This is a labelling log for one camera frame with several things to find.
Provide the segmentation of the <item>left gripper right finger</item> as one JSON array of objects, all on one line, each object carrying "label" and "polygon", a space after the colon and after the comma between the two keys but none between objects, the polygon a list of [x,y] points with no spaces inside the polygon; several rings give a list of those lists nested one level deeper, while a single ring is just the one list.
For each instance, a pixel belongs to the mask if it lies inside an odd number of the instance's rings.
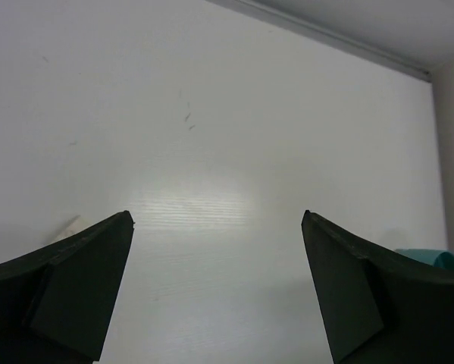
[{"label": "left gripper right finger", "polygon": [[454,271],[310,211],[302,235],[335,363],[454,363]]}]

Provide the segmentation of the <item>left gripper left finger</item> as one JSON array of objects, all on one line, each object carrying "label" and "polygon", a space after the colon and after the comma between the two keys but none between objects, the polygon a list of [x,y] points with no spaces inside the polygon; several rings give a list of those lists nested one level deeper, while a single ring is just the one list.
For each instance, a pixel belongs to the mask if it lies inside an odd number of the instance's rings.
[{"label": "left gripper left finger", "polygon": [[0,363],[101,358],[133,239],[128,211],[0,264]]}]

